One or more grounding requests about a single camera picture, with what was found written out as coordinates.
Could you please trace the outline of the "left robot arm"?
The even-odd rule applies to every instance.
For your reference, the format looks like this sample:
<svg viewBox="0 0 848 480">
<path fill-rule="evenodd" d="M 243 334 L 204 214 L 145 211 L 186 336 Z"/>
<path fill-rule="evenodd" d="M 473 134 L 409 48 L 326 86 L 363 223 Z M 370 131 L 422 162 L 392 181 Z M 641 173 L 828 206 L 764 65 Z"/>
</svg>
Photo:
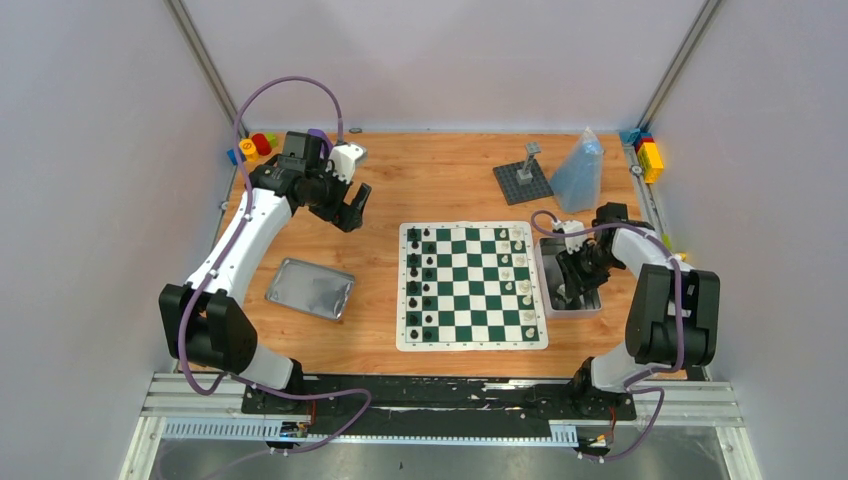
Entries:
<svg viewBox="0 0 848 480">
<path fill-rule="evenodd" d="M 290 131 L 281 151 L 248 174 L 238 208 L 210 254 L 158 297 L 169 353 L 183 371 L 199 365 L 268 387 L 268 400 L 283 413 L 304 405 L 301 364 L 261 345 L 243 302 L 270 244 L 299 208 L 343 232 L 362 226 L 370 186 L 362 184 L 351 202 L 345 198 L 366 159 L 366 148 L 357 143 L 329 146 L 319 135 Z"/>
</svg>

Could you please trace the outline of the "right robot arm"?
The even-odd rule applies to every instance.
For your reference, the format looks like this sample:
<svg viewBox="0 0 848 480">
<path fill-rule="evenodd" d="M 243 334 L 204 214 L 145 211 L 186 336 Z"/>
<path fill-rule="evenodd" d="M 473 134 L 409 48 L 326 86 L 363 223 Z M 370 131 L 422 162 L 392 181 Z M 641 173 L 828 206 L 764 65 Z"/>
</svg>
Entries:
<svg viewBox="0 0 848 480">
<path fill-rule="evenodd" d="M 623 342 L 585 360 L 566 388 L 577 413 L 596 417 L 631 400 L 629 387 L 650 375 L 712 362 L 720 305 L 716 273 L 673 255 L 653 226 L 630 219 L 622 203 L 599 207 L 589 227 L 559 220 L 552 227 L 564 242 L 556 262 L 565 302 L 606 283 L 613 269 L 629 271 L 637 281 Z"/>
</svg>

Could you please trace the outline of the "silver metal tin box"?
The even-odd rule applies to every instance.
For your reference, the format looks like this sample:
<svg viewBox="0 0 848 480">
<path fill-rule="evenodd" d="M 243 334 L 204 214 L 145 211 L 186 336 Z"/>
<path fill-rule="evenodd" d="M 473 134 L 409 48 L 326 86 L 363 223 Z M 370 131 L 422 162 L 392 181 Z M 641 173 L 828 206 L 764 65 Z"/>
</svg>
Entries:
<svg viewBox="0 0 848 480">
<path fill-rule="evenodd" d="M 556 256 L 565 249 L 563 239 L 541 238 L 535 245 L 535 260 L 545 316 L 551 319 L 590 318 L 602 310 L 601 296 L 593 290 L 575 302 L 565 302 L 559 295 L 564 276 Z"/>
</svg>

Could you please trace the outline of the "green white chess board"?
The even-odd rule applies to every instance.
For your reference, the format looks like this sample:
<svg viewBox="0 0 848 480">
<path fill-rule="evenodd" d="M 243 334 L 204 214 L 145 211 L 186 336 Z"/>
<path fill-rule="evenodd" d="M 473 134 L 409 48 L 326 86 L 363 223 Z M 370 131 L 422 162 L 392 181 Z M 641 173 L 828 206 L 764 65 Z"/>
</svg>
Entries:
<svg viewBox="0 0 848 480">
<path fill-rule="evenodd" d="M 407 222 L 398 246 L 398 350 L 548 347 L 529 223 Z"/>
</svg>

